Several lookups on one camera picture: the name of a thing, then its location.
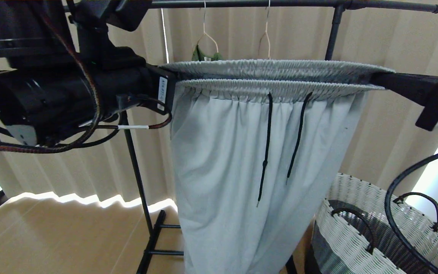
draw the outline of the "black basket handle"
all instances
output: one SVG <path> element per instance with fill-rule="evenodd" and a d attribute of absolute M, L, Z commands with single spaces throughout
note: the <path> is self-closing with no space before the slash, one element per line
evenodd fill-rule
<path fill-rule="evenodd" d="M 431 201 L 433 206 L 435 206 L 435 210 L 437 213 L 437 222 L 433 223 L 433 226 L 431 227 L 431 229 L 434 232 L 437 232 L 438 231 L 438 203 L 432 197 L 428 196 L 427 194 L 420 193 L 420 192 L 408 192 L 408 193 L 400 195 L 398 198 L 394 199 L 393 202 L 396 204 L 400 204 L 400 203 L 403 204 L 403 202 L 405 201 L 405 198 L 408 196 L 411 196 L 411 195 L 422 196 L 422 197 L 426 198 L 427 200 Z"/>
<path fill-rule="evenodd" d="M 370 244 L 368 245 L 368 247 L 366 248 L 366 251 L 368 251 L 372 255 L 373 254 L 373 250 L 374 250 L 375 245 L 376 245 L 376 241 L 375 241 L 375 238 L 374 238 L 374 233 L 373 233 L 372 229 L 370 228 L 370 225 L 368 224 L 367 220 L 363 216 L 363 214 L 361 214 L 357 210 L 354 210 L 354 209 L 351 209 L 351 208 L 342 207 L 342 208 L 336 208 L 336 209 L 332 210 L 330 215 L 334 216 L 334 214 L 341 213 L 341 212 L 351 213 L 351 214 L 355 215 L 356 217 L 358 217 L 358 219 L 362 220 L 365 223 L 366 227 L 368 228 L 368 230 L 370 231 L 370 234 L 371 234 L 371 241 L 370 241 Z"/>

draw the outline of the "beige curtain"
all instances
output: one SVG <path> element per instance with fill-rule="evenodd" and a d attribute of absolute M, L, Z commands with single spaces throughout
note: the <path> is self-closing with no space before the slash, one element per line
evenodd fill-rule
<path fill-rule="evenodd" d="M 418 1 L 437 3 L 438 0 Z M 204 9 L 164 10 L 170 61 L 189 61 L 202 35 Z M 324 59 L 334 9 L 271 8 L 268 34 L 272 59 Z M 268 57 L 263 38 L 265 8 L 207 8 L 206 30 L 224 59 Z M 203 38 L 200 47 L 215 52 Z M 403 73 L 438 75 L 438 14 L 365 8 L 343 14 L 334 60 L 386 66 Z M 421 107 L 394 92 L 371 92 L 341 172 L 386 188 L 403 169 L 433 154 L 438 129 L 415 126 Z M 421 171 L 398 187 L 410 191 Z"/>
<path fill-rule="evenodd" d="M 73 25 L 71 32 L 76 38 Z M 135 32 L 110 27 L 109 36 L 117 45 L 131 47 L 152 64 L 166 62 L 160 10 L 150 10 Z M 0 69 L 7 68 L 5 59 L 0 59 Z M 154 124 L 158 120 L 163 118 L 146 109 L 129 111 L 130 124 Z M 100 139 L 109 132 L 97 130 L 90 140 Z M 148 203 L 173 196 L 167 150 L 168 128 L 135 130 L 132 135 Z M 0 138 L 12 141 L 3 135 Z M 48 191 L 54 191 L 58 196 L 97 194 L 101 201 L 117 194 L 122 195 L 124 201 L 139 197 L 123 132 L 102 145 L 61 154 L 0 153 L 0 185 L 10 197 L 23 192 L 38 194 Z"/>
<path fill-rule="evenodd" d="M 424 0 L 438 3 L 438 0 Z M 203 9 L 150 10 L 134 33 L 111 27 L 110 37 L 126 45 L 151 64 L 166 62 L 165 36 L 170 62 L 189 61 L 202 35 Z M 323 59 L 329 39 L 333 8 L 271 8 L 269 37 L 273 59 Z M 265 8 L 207 8 L 207 32 L 219 44 L 224 59 L 259 59 L 268 56 Z M 200 46 L 213 53 L 212 41 Z M 438 75 L 438 14 L 384 9 L 346 11 L 333 59 L 377 64 L 404 73 Z M 0 69 L 7 68 L 0 59 Z M 344 158 L 341 172 L 386 188 L 415 161 L 433 154 L 438 130 L 415 127 L 421 107 L 388 92 L 372 92 L 356 134 Z M 131 124 L 153 123 L 159 116 L 135 108 Z M 149 203 L 174 197 L 168 128 L 133 132 L 136 153 Z M 98 130 L 92 139 L 108 134 Z M 421 172 L 409 177 L 398 193 L 410 191 Z M 62 196 L 98 194 L 99 199 L 121 194 L 125 201 L 138 192 L 121 132 L 101 146 L 57 155 L 0 153 L 0 185 L 7 195 L 25 191 L 54 191 Z"/>

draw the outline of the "black drawstring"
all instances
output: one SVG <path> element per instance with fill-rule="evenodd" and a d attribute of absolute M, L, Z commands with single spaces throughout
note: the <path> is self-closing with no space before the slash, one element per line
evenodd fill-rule
<path fill-rule="evenodd" d="M 263 172 L 261 173 L 261 183 L 259 184 L 258 203 L 256 204 L 256 207 L 258 207 L 259 201 L 261 200 L 261 193 L 263 192 L 263 181 L 265 179 L 266 165 L 268 165 L 268 150 L 270 149 L 270 135 L 271 135 L 271 115 L 273 114 L 273 97 L 271 93 L 268 94 L 268 101 L 269 101 L 268 131 L 266 135 L 265 160 L 263 161 Z"/>
<path fill-rule="evenodd" d="M 290 178 L 290 173 L 292 173 L 292 168 L 294 167 L 295 156 L 297 155 L 298 146 L 300 144 L 300 137 L 302 135 L 302 127 L 304 126 L 305 109 L 307 107 L 307 104 L 309 103 L 311 96 L 312 96 L 312 92 L 307 94 L 307 96 L 305 97 L 305 100 L 304 100 L 304 104 L 302 105 L 302 110 L 300 111 L 300 126 L 298 128 L 297 143 L 295 144 L 295 149 L 294 149 L 294 154 L 292 155 L 292 160 L 290 160 L 290 167 L 288 168 L 287 180 L 285 181 L 285 184 L 288 183 L 288 178 Z"/>

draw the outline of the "woven basket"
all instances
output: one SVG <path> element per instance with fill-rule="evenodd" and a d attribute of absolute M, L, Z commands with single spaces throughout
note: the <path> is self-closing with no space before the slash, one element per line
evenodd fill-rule
<path fill-rule="evenodd" d="M 338 174 L 316 215 L 306 272 L 430 273 L 391 230 L 384 213 L 385 195 L 386 191 L 368 182 Z M 335 209 L 357 214 L 332 215 Z M 433 231 L 434 222 L 403 203 L 394 203 L 392 211 L 403 235 L 438 267 L 438 230 Z M 372 254 L 367 251 L 370 245 L 375 246 Z"/>

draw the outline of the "clothes hanger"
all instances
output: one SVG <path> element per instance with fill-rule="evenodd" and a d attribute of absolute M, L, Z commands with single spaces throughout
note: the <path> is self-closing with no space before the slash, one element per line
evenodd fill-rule
<path fill-rule="evenodd" d="M 259 39 L 259 45 L 258 45 L 258 57 L 259 57 L 259 48 L 261 47 L 261 40 L 263 40 L 263 37 L 266 36 L 266 41 L 268 41 L 268 60 L 271 60 L 271 43 L 270 43 L 270 37 L 268 36 L 268 17 L 270 16 L 270 7 L 271 7 L 271 0 L 268 0 L 268 7 L 266 9 L 268 10 L 266 12 L 266 24 L 265 24 L 265 32 Z"/>
<path fill-rule="evenodd" d="M 216 53 L 219 53 L 219 47 L 217 46 L 216 40 L 214 40 L 214 38 L 212 38 L 210 35 L 208 35 L 207 32 L 205 32 L 205 14 L 206 14 L 206 5 L 205 5 L 205 0 L 204 0 L 204 20 L 202 21 L 204 33 L 202 33 L 202 36 L 197 40 L 197 43 L 195 44 L 194 50 L 197 48 L 200 40 L 202 40 L 203 37 L 207 36 L 208 38 L 210 38 L 210 40 L 212 40 L 212 42 L 214 42 L 214 45 L 216 45 Z"/>

